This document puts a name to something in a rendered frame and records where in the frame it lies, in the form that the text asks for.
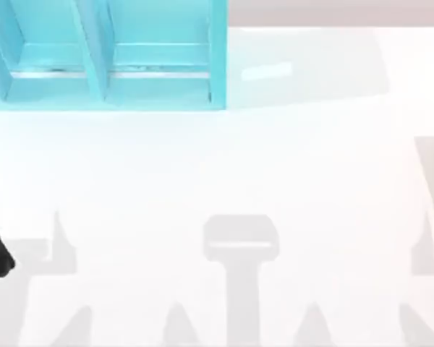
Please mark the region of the light blue rack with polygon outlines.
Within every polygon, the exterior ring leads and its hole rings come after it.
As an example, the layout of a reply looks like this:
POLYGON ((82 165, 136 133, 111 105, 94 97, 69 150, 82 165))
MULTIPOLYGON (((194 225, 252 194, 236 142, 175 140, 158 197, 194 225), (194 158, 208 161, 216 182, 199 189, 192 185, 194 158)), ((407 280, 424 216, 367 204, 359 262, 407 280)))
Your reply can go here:
POLYGON ((0 0, 0 111, 222 110, 229 0, 0 0))

